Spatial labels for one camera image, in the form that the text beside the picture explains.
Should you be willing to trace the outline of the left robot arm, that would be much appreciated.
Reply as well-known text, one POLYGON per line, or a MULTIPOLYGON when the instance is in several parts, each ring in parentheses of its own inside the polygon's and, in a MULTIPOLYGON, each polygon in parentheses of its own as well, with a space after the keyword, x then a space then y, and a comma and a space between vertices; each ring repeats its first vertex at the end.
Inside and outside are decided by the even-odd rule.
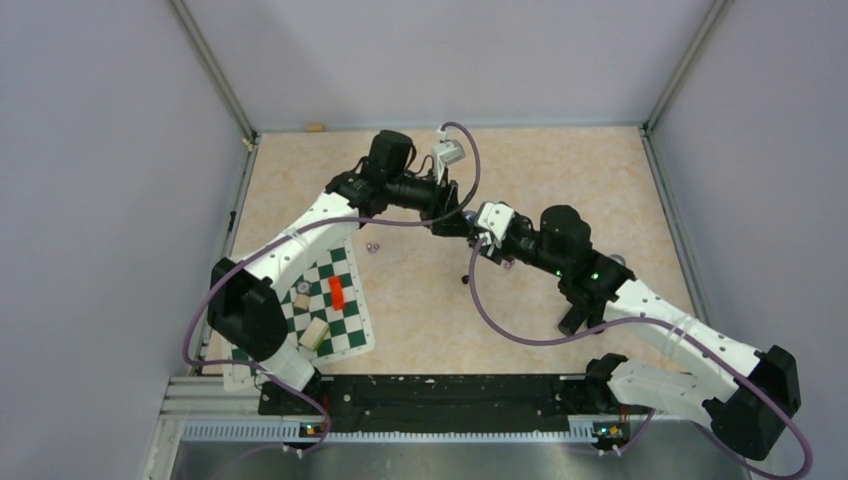
POLYGON ((413 140, 380 131, 358 164, 333 177, 277 237, 241 260, 224 257, 213 267, 202 308, 207 324, 246 354, 245 366, 283 383, 283 401, 295 412, 314 410, 321 388, 313 380, 315 366, 290 338, 283 296, 335 244, 367 224, 383 224, 380 216, 390 206, 418 212, 418 225, 433 233, 456 235, 453 226, 466 223, 463 210, 476 192, 461 197, 448 178, 450 166, 466 156, 463 143, 447 136, 452 126, 440 127, 424 176, 408 166, 417 153, 413 140))

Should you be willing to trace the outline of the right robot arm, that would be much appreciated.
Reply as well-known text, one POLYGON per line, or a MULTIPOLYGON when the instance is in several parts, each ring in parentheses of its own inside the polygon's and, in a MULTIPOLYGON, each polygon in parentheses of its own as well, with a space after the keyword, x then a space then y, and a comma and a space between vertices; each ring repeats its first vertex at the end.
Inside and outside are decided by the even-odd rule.
POLYGON ((759 349, 675 307, 613 258, 597 251, 590 226, 566 205, 538 223, 504 203, 487 202, 473 222, 476 256, 519 261, 556 277, 571 307, 560 323, 568 342, 623 326, 676 364, 665 370, 620 354, 591 362, 586 397, 600 412, 620 404, 689 420, 732 452, 766 458, 795 431, 800 389, 794 357, 759 349))

